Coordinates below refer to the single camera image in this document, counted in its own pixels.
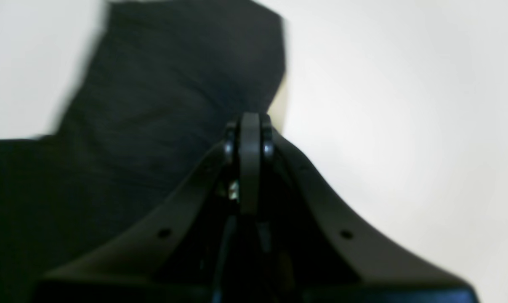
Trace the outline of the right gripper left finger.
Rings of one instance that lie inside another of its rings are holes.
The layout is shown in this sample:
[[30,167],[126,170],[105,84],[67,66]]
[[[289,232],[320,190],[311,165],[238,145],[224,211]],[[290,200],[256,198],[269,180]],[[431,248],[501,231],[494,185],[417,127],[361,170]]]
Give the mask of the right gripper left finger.
[[239,120],[154,211],[123,234],[44,275],[37,303],[209,303],[210,285],[164,282],[159,274],[191,233],[221,172],[232,163]]

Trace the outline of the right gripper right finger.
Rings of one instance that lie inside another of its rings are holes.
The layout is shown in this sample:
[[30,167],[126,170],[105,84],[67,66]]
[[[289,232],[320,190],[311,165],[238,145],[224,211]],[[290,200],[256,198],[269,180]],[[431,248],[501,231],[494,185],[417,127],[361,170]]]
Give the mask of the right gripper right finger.
[[476,303],[472,286],[417,257],[370,226],[329,186],[313,163],[256,116],[265,161],[279,154],[299,198],[357,282],[306,291],[312,303]]

